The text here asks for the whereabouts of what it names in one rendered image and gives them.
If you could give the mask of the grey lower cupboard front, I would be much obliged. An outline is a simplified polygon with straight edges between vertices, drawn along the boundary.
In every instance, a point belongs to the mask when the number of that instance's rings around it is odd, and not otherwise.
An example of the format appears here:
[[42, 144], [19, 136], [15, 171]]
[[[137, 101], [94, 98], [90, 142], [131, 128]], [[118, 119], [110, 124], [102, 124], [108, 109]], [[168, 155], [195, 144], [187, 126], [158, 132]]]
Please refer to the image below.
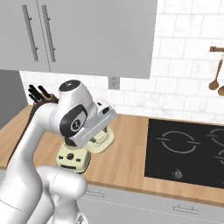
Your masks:
[[78, 205], [88, 224], [224, 224], [224, 220], [187, 217], [96, 199], [79, 199]]

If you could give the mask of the narrow grey cupboard door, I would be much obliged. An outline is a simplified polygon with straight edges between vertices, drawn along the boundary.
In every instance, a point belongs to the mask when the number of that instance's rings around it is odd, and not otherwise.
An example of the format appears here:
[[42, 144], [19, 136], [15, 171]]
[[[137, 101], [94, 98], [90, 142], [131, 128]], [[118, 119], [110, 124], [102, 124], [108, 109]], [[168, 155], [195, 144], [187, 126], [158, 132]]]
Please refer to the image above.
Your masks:
[[[22, 5], [27, 5], [31, 27], [38, 48], [34, 61]], [[49, 72], [42, 24], [37, 0], [0, 0], [0, 69]]]

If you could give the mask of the long wooden hanging spoon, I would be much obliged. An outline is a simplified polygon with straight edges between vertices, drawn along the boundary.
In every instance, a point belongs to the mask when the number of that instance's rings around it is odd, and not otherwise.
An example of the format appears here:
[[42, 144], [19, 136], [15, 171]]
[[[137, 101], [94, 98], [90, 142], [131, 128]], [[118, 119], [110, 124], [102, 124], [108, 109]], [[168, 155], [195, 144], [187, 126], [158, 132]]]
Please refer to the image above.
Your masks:
[[219, 75], [220, 70], [221, 70], [223, 59], [224, 59], [224, 53], [221, 55], [215, 78], [208, 86], [210, 90], [215, 90], [215, 89], [217, 89], [219, 87], [218, 75]]

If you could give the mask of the wide grey cupboard door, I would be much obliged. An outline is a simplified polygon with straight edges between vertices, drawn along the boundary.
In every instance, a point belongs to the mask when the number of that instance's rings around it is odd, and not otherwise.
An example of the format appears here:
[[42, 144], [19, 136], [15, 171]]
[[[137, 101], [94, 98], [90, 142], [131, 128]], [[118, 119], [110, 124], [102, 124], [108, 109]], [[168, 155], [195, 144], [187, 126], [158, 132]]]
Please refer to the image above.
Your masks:
[[[158, 0], [37, 0], [50, 68], [58, 74], [147, 79]], [[41, 5], [46, 5], [56, 62]]]

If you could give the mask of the grey wall socket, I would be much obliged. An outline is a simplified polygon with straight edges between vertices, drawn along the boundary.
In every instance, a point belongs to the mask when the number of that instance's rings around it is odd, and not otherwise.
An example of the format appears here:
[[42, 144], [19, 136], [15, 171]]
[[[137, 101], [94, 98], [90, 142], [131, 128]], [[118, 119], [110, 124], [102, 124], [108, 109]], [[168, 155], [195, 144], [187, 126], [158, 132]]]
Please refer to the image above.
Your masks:
[[108, 88], [119, 90], [120, 89], [120, 78], [119, 77], [109, 77], [108, 78]]

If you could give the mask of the cream blender base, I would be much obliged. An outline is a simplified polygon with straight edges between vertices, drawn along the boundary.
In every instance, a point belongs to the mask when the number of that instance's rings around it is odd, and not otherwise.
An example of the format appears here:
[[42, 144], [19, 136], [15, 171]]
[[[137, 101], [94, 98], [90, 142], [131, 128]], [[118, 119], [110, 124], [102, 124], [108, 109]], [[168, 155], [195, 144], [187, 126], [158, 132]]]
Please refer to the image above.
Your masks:
[[56, 156], [56, 165], [73, 172], [83, 173], [88, 168], [91, 154], [85, 148], [79, 148], [68, 138], [63, 139]]

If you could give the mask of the black hob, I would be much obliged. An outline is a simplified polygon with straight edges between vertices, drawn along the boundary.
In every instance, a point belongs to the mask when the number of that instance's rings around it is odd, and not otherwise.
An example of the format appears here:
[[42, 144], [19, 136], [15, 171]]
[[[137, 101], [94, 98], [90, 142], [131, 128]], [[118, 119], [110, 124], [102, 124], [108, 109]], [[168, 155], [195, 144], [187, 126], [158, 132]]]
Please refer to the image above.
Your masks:
[[224, 126], [150, 119], [144, 176], [224, 189]]

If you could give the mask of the cream round blender lid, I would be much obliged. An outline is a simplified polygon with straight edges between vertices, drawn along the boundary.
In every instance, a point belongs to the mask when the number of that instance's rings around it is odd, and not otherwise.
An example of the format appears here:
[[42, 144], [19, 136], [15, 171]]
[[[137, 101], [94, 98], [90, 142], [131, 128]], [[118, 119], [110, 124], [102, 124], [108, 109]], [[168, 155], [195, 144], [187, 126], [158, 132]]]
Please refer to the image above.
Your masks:
[[102, 153], [104, 152], [115, 139], [113, 130], [110, 127], [107, 127], [107, 131], [101, 130], [96, 136], [94, 136], [95, 142], [89, 141], [85, 148], [90, 153]]

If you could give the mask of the brown wooden wall rail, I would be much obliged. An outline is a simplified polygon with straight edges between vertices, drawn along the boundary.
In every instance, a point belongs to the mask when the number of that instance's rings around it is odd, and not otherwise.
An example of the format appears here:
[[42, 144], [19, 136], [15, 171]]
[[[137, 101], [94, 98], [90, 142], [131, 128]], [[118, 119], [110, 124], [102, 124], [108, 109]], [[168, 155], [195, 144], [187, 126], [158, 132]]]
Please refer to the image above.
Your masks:
[[224, 53], [224, 47], [217, 47], [217, 46], [210, 46], [209, 52], [223, 52]]

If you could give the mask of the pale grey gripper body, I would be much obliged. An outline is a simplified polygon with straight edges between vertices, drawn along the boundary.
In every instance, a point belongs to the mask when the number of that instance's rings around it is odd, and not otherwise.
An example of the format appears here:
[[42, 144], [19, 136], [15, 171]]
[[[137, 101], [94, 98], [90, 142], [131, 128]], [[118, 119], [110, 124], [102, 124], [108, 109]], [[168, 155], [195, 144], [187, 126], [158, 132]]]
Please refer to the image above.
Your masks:
[[72, 140], [78, 147], [82, 147], [101, 130], [109, 126], [111, 121], [116, 118], [117, 113], [113, 109], [110, 109], [106, 114], [99, 111], [93, 117], [88, 119], [80, 131], [70, 137], [70, 140]]

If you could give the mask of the dark grey tall panel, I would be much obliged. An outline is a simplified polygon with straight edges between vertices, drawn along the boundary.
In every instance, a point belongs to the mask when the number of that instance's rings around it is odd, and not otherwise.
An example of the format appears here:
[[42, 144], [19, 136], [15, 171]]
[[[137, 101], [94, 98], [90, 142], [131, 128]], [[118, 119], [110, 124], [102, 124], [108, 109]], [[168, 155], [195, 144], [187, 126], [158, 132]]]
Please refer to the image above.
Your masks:
[[27, 105], [19, 71], [0, 69], [0, 129]]

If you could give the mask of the brown knife block with knives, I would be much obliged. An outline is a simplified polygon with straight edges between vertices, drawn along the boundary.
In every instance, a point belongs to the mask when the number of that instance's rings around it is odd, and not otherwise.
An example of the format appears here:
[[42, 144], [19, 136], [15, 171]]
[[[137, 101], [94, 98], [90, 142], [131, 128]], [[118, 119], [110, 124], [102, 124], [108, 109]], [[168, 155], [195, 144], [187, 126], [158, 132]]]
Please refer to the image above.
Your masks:
[[29, 96], [33, 100], [32, 109], [29, 115], [27, 125], [31, 122], [34, 114], [40, 106], [48, 102], [58, 103], [59, 99], [54, 94], [49, 94], [43, 86], [34, 87], [30, 85], [28, 88]]

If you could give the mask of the grey drawer front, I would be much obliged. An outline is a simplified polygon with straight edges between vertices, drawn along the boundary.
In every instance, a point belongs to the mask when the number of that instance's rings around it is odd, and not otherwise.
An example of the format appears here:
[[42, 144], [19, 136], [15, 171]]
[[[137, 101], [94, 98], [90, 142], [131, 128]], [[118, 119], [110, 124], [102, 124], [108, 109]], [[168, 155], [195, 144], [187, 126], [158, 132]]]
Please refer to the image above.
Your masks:
[[[210, 221], [224, 221], [224, 207], [220, 206], [209, 206], [200, 203], [194, 203], [178, 199], [169, 199], [160, 196], [154, 196], [138, 192], [129, 192], [97, 185], [89, 185], [87, 189], [93, 192], [101, 191], [102, 193], [104, 193], [104, 198], [98, 198], [84, 194], [81, 200], [87, 198], [92, 200], [117, 203], [125, 206], [143, 208], [151, 211], [158, 211], [168, 214], [180, 214], [187, 217], [202, 218]], [[193, 207], [195, 210], [199, 210], [200, 214], [197, 215], [174, 211], [173, 207], [177, 207], [178, 205], [180, 205], [181, 207], [188, 208]]]

